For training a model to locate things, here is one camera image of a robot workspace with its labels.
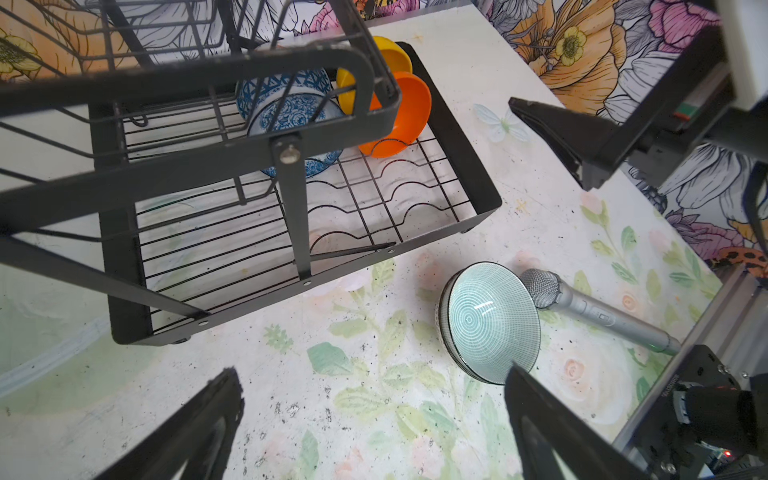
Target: floral tabletop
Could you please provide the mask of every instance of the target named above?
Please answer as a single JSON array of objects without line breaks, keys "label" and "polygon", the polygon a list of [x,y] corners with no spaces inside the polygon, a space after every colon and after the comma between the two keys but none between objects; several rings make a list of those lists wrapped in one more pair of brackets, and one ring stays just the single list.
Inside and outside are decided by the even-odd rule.
[{"label": "floral tabletop", "polygon": [[[11,354],[18,355],[13,344],[22,335],[4,340],[0,478],[92,478],[234,366],[245,414],[226,478],[520,479],[502,387],[467,377],[433,323],[448,278],[481,260],[516,273],[553,270],[680,340],[687,335],[719,281],[624,175],[581,191],[546,144],[507,112],[510,96],[558,101],[474,6],[372,32],[414,46],[504,205],[468,233],[178,346],[118,346],[94,327],[92,342],[72,346],[68,361],[24,381]],[[442,60],[448,53],[453,62]],[[4,286],[27,285],[14,286],[16,295],[64,298],[57,284],[40,291],[22,280],[15,270],[2,271]],[[80,319],[105,313],[103,302],[78,297],[66,307],[29,304],[40,315],[57,308],[79,308]],[[50,323],[31,321],[31,310],[13,311],[3,331],[21,332],[5,327],[29,318],[25,328],[37,335],[28,338],[43,342]],[[669,357],[564,316],[540,317],[532,374],[610,441]]]}]

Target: bolt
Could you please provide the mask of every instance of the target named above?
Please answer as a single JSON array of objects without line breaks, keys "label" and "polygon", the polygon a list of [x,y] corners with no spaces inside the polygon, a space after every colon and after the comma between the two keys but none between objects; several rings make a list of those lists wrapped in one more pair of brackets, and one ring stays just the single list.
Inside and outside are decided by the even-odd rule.
[{"label": "bolt", "polygon": [[280,161],[285,165],[295,164],[299,160],[301,160],[301,152],[299,152],[299,149],[292,144],[288,145],[288,148],[280,152]]},{"label": "bolt", "polygon": [[668,473],[670,475],[674,475],[674,474],[677,473],[677,468],[675,468],[675,466],[673,464],[667,463],[667,462],[662,462],[661,463],[661,470],[663,470],[664,472],[666,472],[666,473]]}]

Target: wire rack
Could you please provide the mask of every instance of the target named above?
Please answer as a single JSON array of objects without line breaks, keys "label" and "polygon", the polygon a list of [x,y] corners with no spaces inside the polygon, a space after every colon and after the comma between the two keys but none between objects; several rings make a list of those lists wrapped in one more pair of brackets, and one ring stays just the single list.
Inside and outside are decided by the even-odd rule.
[{"label": "wire rack", "polygon": [[[356,149],[391,130],[400,93],[350,2],[330,0],[343,35],[275,48],[292,2],[277,12],[264,0],[62,0],[64,15],[22,1],[58,33],[45,37],[34,18],[0,12],[56,48],[72,46],[66,28],[92,43],[87,55],[65,51],[63,69],[42,49],[0,38],[27,68],[25,81],[0,85],[0,139],[12,145],[0,166],[0,262],[109,295],[118,343],[185,341],[466,231],[501,204],[407,44],[432,92],[430,127],[398,157]],[[94,27],[62,24],[76,15]],[[271,49],[254,50],[268,41]],[[237,110],[243,81],[291,73],[279,112],[295,73],[317,68],[355,75],[356,86],[323,99],[356,89],[353,114],[247,136],[256,109],[248,118]],[[384,106],[368,111],[374,92]],[[302,162],[277,160],[289,146],[305,157],[345,150],[305,180]],[[259,171],[268,167],[275,178]],[[96,246],[103,261],[46,250],[40,238]]]}]

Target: microphone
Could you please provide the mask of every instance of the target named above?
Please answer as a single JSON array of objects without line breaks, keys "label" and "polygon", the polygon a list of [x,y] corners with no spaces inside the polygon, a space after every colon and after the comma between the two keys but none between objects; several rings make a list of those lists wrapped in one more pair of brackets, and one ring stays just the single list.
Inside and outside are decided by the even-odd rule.
[{"label": "microphone", "polygon": [[654,352],[667,355],[680,352],[680,342],[667,332],[574,290],[552,272],[529,268],[520,280],[537,308],[573,316]]}]

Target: black metal dish rack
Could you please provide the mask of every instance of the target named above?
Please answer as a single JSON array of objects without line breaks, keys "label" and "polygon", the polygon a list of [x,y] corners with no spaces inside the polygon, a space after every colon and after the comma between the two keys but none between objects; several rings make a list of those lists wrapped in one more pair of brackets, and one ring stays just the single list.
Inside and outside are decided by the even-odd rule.
[{"label": "black metal dish rack", "polygon": [[[22,184],[0,193],[0,262],[106,293],[114,340],[159,346],[467,231],[501,206],[481,161],[404,43],[414,74],[432,92],[429,128],[397,157],[377,161],[350,148],[329,170],[305,180],[303,162],[280,160],[289,147],[309,157],[373,141],[392,129],[400,92],[370,33],[352,2],[329,0],[344,35],[274,49],[275,35],[267,39],[273,49],[254,51],[264,42],[257,29],[265,0],[255,21],[247,0],[205,1],[72,2],[109,25],[92,35],[103,35],[109,45],[110,35],[119,32],[130,52],[107,48],[105,55],[78,57],[108,63],[108,70],[95,74],[0,84],[0,127],[6,132],[93,160],[93,171],[58,178],[0,166],[1,175]],[[182,5],[188,20],[168,25],[192,28],[193,41],[144,48],[136,36],[141,30],[121,6],[169,4]],[[291,4],[284,5],[278,25]],[[200,11],[210,17],[200,20]],[[118,68],[120,58],[135,58],[138,66]],[[314,68],[353,73],[356,88],[335,89],[324,100],[356,89],[353,113],[247,137],[248,122],[234,107],[240,83]],[[374,92],[382,108],[368,111]],[[65,108],[79,104],[88,106],[88,116]],[[92,153],[19,127],[12,117],[41,110],[87,125]],[[276,168],[276,179],[259,173],[267,167]],[[334,195],[343,200],[334,203]],[[437,217],[419,216],[423,210]],[[337,214],[340,226],[310,239],[311,223],[326,212]],[[98,214],[98,237],[54,225],[91,214]],[[414,226],[414,219],[421,223]],[[104,272],[18,238],[29,233],[100,243]],[[329,243],[332,238],[341,240]]]}]

